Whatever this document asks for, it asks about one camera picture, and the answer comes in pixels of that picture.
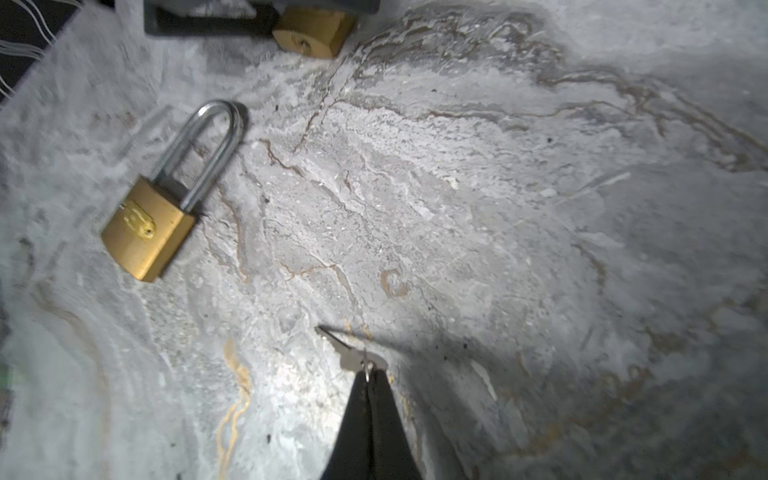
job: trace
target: pliers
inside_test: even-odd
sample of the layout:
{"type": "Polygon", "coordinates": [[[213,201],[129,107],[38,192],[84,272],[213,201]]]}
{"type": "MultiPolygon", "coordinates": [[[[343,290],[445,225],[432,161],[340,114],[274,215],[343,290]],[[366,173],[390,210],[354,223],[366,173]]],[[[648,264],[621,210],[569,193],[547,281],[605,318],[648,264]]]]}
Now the pliers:
{"type": "Polygon", "coordinates": [[[315,330],[341,353],[342,367],[356,371],[339,435],[320,480],[422,480],[389,388],[386,361],[345,344],[327,329],[315,330]]]}

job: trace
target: gray marble countertop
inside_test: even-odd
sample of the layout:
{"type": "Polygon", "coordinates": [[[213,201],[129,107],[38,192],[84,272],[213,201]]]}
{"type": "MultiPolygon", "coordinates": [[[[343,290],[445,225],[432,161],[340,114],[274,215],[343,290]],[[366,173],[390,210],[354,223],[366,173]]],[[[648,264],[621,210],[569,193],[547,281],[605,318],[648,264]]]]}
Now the gray marble countertop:
{"type": "Polygon", "coordinates": [[[666,10],[601,41],[565,5],[395,5],[334,61],[84,8],[0,112],[3,477],[215,478],[231,339],[227,477],[319,478],[353,379],[321,323],[387,358],[425,480],[765,475],[768,102],[729,100],[765,77],[648,57],[750,12],[654,46],[666,10]],[[139,283],[99,232],[210,98],[245,140],[139,283]]]}

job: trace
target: brass padlock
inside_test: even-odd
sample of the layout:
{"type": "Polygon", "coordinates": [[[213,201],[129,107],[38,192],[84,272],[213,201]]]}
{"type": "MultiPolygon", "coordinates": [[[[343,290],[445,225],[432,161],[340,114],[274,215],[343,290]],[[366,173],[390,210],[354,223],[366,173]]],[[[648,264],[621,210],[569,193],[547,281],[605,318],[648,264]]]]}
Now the brass padlock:
{"type": "Polygon", "coordinates": [[[151,178],[139,177],[120,203],[101,239],[120,266],[137,280],[151,282],[159,276],[194,225],[190,212],[214,184],[216,177],[243,138],[245,119],[237,106],[212,100],[193,113],[163,153],[151,178]],[[192,140],[215,114],[224,113],[230,126],[221,145],[205,165],[203,173],[181,200],[158,184],[169,177],[192,140]]]}
{"type": "Polygon", "coordinates": [[[346,12],[316,7],[287,7],[272,30],[286,50],[308,57],[333,58],[355,24],[346,12]]]}

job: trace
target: white wire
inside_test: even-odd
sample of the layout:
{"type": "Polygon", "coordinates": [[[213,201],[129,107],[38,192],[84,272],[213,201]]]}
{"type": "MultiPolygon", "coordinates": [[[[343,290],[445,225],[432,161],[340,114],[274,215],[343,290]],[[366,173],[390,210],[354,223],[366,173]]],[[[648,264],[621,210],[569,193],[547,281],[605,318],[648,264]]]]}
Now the white wire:
{"type": "Polygon", "coordinates": [[[0,48],[7,48],[8,50],[23,50],[43,55],[45,50],[29,43],[16,43],[15,41],[0,40],[0,48]]]}
{"type": "Polygon", "coordinates": [[[58,2],[58,3],[66,3],[67,5],[72,5],[73,7],[77,8],[83,8],[83,4],[78,2],[78,0],[51,0],[52,2],[58,2]]]}
{"type": "Polygon", "coordinates": [[[29,7],[28,7],[26,4],[22,3],[22,2],[21,2],[21,0],[11,0],[11,2],[14,2],[16,5],[18,5],[18,6],[22,7],[24,10],[26,10],[26,11],[27,11],[27,13],[29,14],[29,16],[31,16],[31,17],[32,17],[32,20],[34,20],[34,21],[35,21],[35,25],[38,27],[38,31],[40,32],[40,35],[42,35],[42,36],[43,36],[43,38],[45,39],[45,41],[46,41],[46,42],[47,42],[49,45],[53,45],[53,41],[51,41],[51,39],[50,39],[50,38],[48,38],[48,37],[46,37],[46,36],[45,36],[45,32],[43,31],[42,27],[40,26],[40,22],[38,22],[38,18],[35,16],[35,14],[34,14],[34,13],[32,13],[32,10],[30,10],[30,9],[29,9],[29,7]]]}
{"type": "MultiPolygon", "coordinates": [[[[2,76],[1,76],[1,75],[0,75],[0,83],[2,83],[2,84],[3,84],[3,86],[4,86],[4,87],[6,87],[6,88],[8,89],[8,92],[9,92],[10,94],[15,94],[15,93],[16,93],[16,90],[14,90],[13,88],[11,88],[11,85],[9,85],[9,84],[5,83],[5,80],[3,80],[3,79],[2,79],[2,76]]],[[[11,95],[9,95],[9,94],[5,93],[4,91],[2,91],[2,94],[3,94],[3,95],[5,95],[6,97],[10,97],[10,96],[11,96],[11,95]]]]}
{"type": "Polygon", "coordinates": [[[40,23],[43,24],[43,26],[45,27],[45,30],[51,36],[51,40],[55,40],[56,39],[56,35],[53,35],[53,32],[51,31],[51,29],[48,28],[48,24],[45,22],[45,17],[40,12],[40,8],[38,8],[38,4],[35,3],[35,0],[26,0],[26,2],[29,4],[30,7],[35,9],[35,11],[38,13],[38,15],[40,15],[40,23]]]}
{"type": "Polygon", "coordinates": [[[11,50],[0,47],[0,55],[7,55],[9,57],[27,57],[34,60],[42,60],[42,55],[35,54],[29,50],[11,50]]]}

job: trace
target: silver key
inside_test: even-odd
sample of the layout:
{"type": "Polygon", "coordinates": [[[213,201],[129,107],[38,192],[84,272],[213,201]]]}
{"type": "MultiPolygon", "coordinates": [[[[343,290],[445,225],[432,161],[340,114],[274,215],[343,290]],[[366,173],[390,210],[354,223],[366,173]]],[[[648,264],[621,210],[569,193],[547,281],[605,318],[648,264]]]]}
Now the silver key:
{"type": "Polygon", "coordinates": [[[341,355],[341,358],[339,359],[339,366],[341,366],[341,368],[344,370],[349,370],[353,373],[361,372],[362,368],[366,364],[366,361],[373,363],[374,368],[378,370],[386,370],[389,366],[387,365],[386,360],[384,360],[382,357],[376,355],[375,353],[363,352],[362,350],[358,350],[353,346],[347,345],[321,326],[316,326],[315,331],[318,333],[318,335],[326,337],[328,341],[331,342],[331,345],[333,345],[333,349],[336,351],[336,353],[341,355]]]}

